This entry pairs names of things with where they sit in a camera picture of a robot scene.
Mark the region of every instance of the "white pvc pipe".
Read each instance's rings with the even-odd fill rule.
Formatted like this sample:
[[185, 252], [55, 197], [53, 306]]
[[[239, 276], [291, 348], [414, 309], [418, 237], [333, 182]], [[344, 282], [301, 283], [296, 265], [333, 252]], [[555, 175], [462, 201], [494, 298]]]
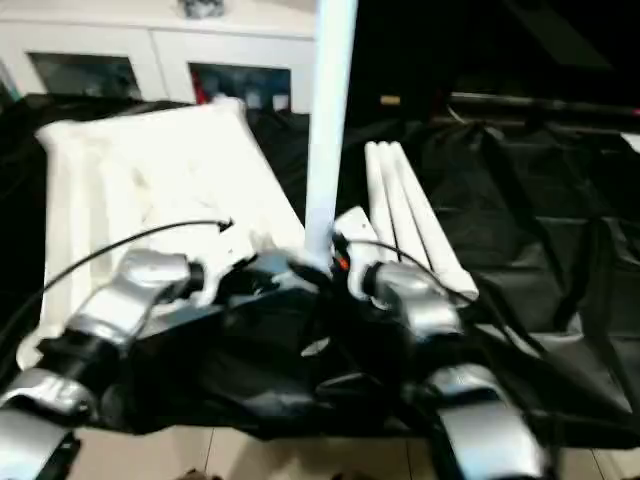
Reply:
[[[393, 226], [389, 214], [389, 203], [384, 189], [378, 146], [368, 142], [364, 146], [364, 159], [367, 167], [367, 190], [369, 192], [369, 217], [371, 225], [382, 243], [395, 246]], [[397, 260], [397, 255], [389, 250], [380, 252], [383, 260]]]
[[331, 262], [342, 134], [358, 0], [320, 0], [313, 80], [305, 247], [318, 266]]
[[392, 143], [390, 148], [396, 161], [396, 169], [404, 193], [413, 212], [415, 224], [429, 255], [434, 273], [445, 286], [475, 300], [478, 298], [478, 288], [469, 272], [460, 265], [458, 257], [440, 226], [438, 217], [431, 208], [429, 199], [411, 168], [404, 149], [398, 142]]
[[[430, 268], [429, 259], [422, 245], [416, 224], [413, 221], [409, 203], [395, 168], [393, 150], [386, 142], [379, 143], [378, 149], [381, 159], [382, 178], [387, 201], [389, 202], [389, 212], [391, 213], [391, 223], [393, 224], [397, 246], [422, 265]], [[403, 263], [411, 263], [405, 258], [401, 258], [401, 261]]]

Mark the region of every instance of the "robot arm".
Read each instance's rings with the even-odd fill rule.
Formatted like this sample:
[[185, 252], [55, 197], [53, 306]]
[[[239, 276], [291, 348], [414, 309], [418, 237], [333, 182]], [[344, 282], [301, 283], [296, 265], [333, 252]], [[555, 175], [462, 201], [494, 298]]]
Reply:
[[202, 266], [183, 255], [128, 252], [63, 334], [40, 344], [40, 362], [0, 397], [0, 478], [66, 478], [80, 448], [73, 429], [97, 415], [99, 399], [153, 307], [203, 286]]
[[[393, 308], [404, 323], [409, 380], [428, 383], [440, 396], [424, 422], [435, 424], [439, 445], [431, 450], [441, 478], [545, 478], [543, 450], [491, 371], [455, 359], [435, 368], [424, 361], [422, 353], [432, 352], [439, 342], [464, 337], [441, 287], [415, 265], [394, 262], [373, 265], [364, 278], [364, 290]], [[420, 405], [406, 407], [413, 418], [422, 414]]]

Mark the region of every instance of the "white cabinet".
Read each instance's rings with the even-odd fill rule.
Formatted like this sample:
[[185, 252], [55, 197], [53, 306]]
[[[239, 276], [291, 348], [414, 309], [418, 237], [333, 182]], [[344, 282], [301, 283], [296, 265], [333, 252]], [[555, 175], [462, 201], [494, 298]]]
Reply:
[[144, 29], [0, 22], [0, 60], [21, 95], [166, 98]]
[[255, 108], [310, 111], [313, 39], [164, 31], [153, 39], [171, 100], [224, 94]]
[[225, 94], [308, 113], [315, 3], [227, 0], [222, 17], [190, 20], [177, 0], [0, 0], [0, 62], [18, 96]]

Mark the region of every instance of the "shelf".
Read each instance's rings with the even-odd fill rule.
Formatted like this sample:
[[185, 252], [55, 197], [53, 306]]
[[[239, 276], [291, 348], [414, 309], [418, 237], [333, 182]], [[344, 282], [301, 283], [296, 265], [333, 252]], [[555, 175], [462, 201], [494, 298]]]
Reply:
[[226, 0], [226, 13], [182, 16], [177, 0], [0, 0], [0, 21], [137, 27], [313, 39], [316, 0]]

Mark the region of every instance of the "white panel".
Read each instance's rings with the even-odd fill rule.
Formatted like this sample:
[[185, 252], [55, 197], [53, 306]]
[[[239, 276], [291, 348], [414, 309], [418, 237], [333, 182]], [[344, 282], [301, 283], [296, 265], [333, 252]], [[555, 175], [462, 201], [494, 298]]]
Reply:
[[225, 14], [185, 18], [177, 0], [0, 0], [0, 20], [312, 38], [316, 0], [225, 0]]
[[282, 68], [291, 71], [292, 110], [310, 111], [312, 40], [181, 32], [153, 32], [153, 38], [171, 100], [195, 102], [189, 63]]
[[128, 57], [142, 98], [166, 98], [153, 43], [144, 30], [0, 23], [0, 59], [22, 95], [46, 93], [29, 52]]

